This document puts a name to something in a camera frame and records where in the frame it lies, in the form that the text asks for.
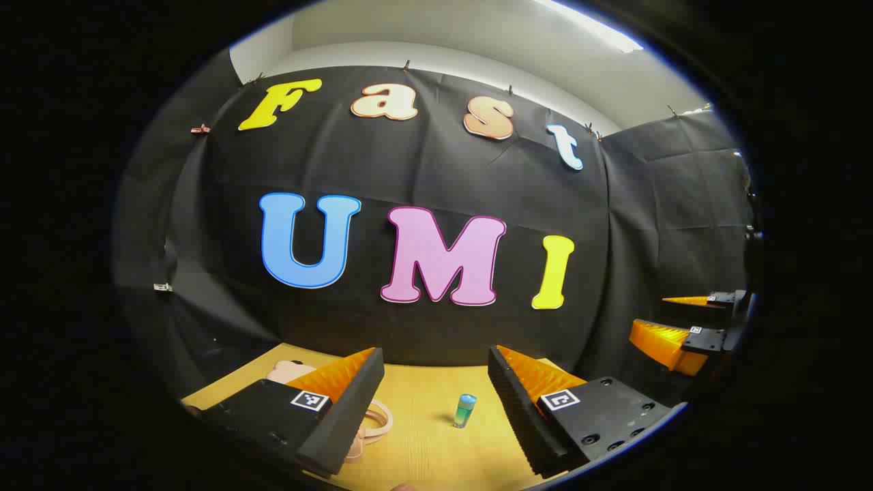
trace blue bottle cap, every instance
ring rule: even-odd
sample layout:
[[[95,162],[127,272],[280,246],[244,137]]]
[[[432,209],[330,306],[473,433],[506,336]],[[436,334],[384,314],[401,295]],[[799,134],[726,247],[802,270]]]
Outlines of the blue bottle cap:
[[[473,406],[476,405],[476,396],[464,394],[461,396],[461,400],[457,403],[457,405],[463,407],[464,409],[472,410]]]

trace green liquid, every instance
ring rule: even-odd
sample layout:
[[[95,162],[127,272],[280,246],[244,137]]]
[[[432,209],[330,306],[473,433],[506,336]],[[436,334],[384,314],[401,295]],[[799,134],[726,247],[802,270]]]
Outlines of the green liquid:
[[[457,412],[455,413],[455,423],[453,426],[456,428],[463,428],[467,426],[467,420],[470,419],[470,414],[473,412],[472,409],[464,409],[463,407],[457,408]]]

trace pink letter m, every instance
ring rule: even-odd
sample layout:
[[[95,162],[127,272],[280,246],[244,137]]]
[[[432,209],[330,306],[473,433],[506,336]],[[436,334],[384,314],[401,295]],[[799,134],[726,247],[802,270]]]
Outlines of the pink letter m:
[[[458,272],[460,285],[451,292],[458,305],[483,306],[494,303],[491,290],[497,243],[506,233],[506,224],[491,217],[473,217],[446,249],[443,234],[430,210],[401,206],[388,213],[397,227],[394,269],[391,282],[382,287],[382,298],[397,303],[411,303],[421,298],[415,287],[416,266],[432,301],[440,301]]]

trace black mount plate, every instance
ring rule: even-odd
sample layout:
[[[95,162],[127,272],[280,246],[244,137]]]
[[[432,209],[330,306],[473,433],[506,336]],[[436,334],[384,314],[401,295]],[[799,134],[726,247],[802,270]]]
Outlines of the black mount plate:
[[[722,350],[733,351],[734,346],[737,345],[739,338],[743,335],[743,331],[746,329],[746,314],[748,314],[751,296],[751,294],[746,295],[745,290],[737,290],[737,301],[733,304],[733,318],[731,319],[731,325],[727,328]]]
[[[261,379],[203,411],[200,419],[294,462],[331,406],[328,396]]]
[[[566,445],[588,460],[631,441],[670,411],[613,377],[547,394],[537,406],[560,428]]]
[[[706,298],[708,305],[733,309],[733,303],[737,300],[736,292],[712,292]]]
[[[688,337],[682,343],[682,350],[711,355],[719,353],[725,341],[725,329],[703,328],[691,326]]]

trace ceiling light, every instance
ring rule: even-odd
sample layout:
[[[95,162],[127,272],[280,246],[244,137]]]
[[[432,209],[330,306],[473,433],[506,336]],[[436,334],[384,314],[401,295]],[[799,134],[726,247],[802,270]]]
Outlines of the ceiling light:
[[[569,20],[570,22],[579,25],[581,28],[595,35],[608,45],[622,50],[622,52],[629,53],[636,50],[642,50],[643,48],[642,46],[637,44],[636,41],[628,38],[624,34],[621,34],[619,31],[616,31],[615,29],[605,24],[601,24],[591,17],[582,15],[576,10],[565,7],[560,3],[552,2],[552,0],[533,1],[558,12],[562,16],[566,17],[567,20]]]

